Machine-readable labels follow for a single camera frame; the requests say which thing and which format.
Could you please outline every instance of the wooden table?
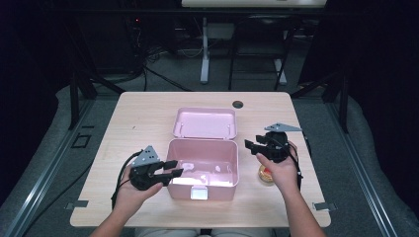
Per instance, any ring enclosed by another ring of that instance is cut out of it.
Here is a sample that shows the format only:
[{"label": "wooden table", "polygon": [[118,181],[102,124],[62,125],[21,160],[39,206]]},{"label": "wooden table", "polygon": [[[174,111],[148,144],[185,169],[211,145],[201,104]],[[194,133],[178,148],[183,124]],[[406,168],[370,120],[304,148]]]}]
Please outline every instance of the wooden table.
[{"label": "wooden table", "polygon": [[[243,108],[232,107],[234,101]],[[265,134],[264,127],[275,122],[298,126],[291,98],[286,93],[266,92],[127,92],[115,108],[87,177],[76,207],[73,226],[98,226],[111,212],[111,195],[124,161],[134,152],[152,145],[164,160],[179,108],[228,108],[236,111],[238,134],[239,183],[234,199],[172,199],[166,188],[148,199],[126,226],[154,227],[288,227],[284,200],[275,186],[267,186],[257,176],[260,163],[244,147],[244,139],[255,141]],[[298,147],[304,178],[301,192],[307,204],[324,202],[302,132],[288,132]],[[330,224],[327,211],[312,210],[321,226]]]}]

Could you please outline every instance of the pink box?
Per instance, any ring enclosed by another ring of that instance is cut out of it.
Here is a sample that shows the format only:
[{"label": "pink box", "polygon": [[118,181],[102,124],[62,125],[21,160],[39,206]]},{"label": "pink box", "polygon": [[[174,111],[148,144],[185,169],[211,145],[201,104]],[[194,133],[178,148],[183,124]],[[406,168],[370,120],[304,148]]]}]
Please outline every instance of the pink box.
[{"label": "pink box", "polygon": [[173,129],[167,161],[184,169],[167,189],[172,198],[231,200],[238,184],[235,112],[182,108]]}]

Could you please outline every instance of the open lid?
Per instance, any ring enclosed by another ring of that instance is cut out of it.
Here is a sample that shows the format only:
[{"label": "open lid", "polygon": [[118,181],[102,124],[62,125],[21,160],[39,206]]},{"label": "open lid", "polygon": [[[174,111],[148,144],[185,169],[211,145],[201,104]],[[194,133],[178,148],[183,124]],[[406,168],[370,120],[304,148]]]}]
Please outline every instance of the open lid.
[{"label": "open lid", "polygon": [[182,138],[233,139],[237,135],[235,111],[181,108],[178,110],[173,134]]}]

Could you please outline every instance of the forearm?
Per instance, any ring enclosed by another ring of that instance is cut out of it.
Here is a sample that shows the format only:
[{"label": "forearm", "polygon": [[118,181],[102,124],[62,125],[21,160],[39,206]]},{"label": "forearm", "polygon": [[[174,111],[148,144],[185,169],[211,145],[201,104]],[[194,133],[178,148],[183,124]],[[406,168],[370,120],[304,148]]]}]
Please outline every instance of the forearm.
[{"label": "forearm", "polygon": [[99,225],[98,228],[90,235],[91,237],[96,236],[105,236],[105,237],[114,237],[120,236],[121,231],[123,230],[124,226],[128,218],[112,212],[103,222]]},{"label": "forearm", "polygon": [[283,197],[293,237],[325,236],[297,188],[283,192]]}]

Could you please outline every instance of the small round container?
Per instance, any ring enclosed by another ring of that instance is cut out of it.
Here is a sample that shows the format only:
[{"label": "small round container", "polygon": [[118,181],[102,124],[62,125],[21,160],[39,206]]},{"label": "small round container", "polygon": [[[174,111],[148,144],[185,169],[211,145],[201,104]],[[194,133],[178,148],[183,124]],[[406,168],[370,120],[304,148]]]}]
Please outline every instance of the small round container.
[{"label": "small round container", "polygon": [[271,171],[268,170],[265,166],[261,165],[258,171],[258,175],[259,175],[259,178],[261,178],[263,182],[268,183],[268,184],[274,183],[274,180],[272,179],[272,176],[271,176]]}]

